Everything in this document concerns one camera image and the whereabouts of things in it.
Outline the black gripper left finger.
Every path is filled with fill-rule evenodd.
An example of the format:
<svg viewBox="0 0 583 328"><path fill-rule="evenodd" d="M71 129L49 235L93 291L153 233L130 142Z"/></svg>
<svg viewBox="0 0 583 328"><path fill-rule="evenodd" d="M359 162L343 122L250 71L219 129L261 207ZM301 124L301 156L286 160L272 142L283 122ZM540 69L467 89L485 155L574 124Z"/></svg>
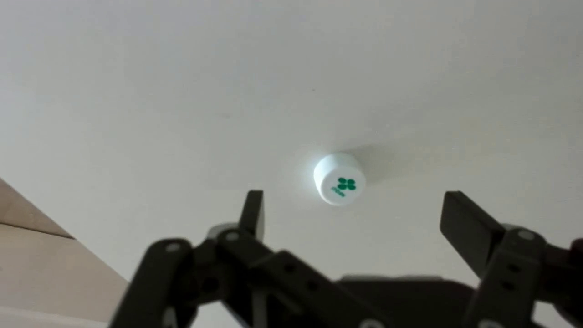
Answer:
<svg viewBox="0 0 583 328"><path fill-rule="evenodd" d="M264 237L264 191L250 189L239 218L239 227L255 238Z"/></svg>

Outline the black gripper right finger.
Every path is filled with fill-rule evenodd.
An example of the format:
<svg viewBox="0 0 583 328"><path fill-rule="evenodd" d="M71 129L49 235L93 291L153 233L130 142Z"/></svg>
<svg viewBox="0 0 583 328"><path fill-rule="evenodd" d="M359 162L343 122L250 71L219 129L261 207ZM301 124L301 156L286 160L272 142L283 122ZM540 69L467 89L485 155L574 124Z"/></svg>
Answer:
<svg viewBox="0 0 583 328"><path fill-rule="evenodd" d="M498 273L496 251L507 227L467 193L445 193L439 231L479 278Z"/></svg>

